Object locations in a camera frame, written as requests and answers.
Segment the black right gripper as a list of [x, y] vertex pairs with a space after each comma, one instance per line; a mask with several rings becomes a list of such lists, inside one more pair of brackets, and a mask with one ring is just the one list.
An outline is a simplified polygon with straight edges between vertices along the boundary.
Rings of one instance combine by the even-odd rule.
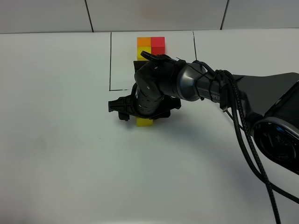
[[141, 92], [108, 102], [108, 110], [118, 112], [119, 119], [125, 121], [128, 121], [130, 116], [150, 120], [168, 118], [171, 110], [180, 109], [180, 107], [181, 101], [178, 98], [161, 96], [152, 99]]

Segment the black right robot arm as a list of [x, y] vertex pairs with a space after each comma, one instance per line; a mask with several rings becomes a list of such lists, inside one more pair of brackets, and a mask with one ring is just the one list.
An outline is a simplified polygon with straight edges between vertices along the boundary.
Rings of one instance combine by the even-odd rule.
[[299, 76], [285, 73], [256, 77], [213, 70], [200, 61], [187, 63], [167, 55], [142, 52], [135, 62], [135, 84], [130, 95], [108, 103], [119, 119], [167, 118], [181, 101], [209, 99], [223, 111], [236, 109], [243, 129], [274, 163], [299, 171]]

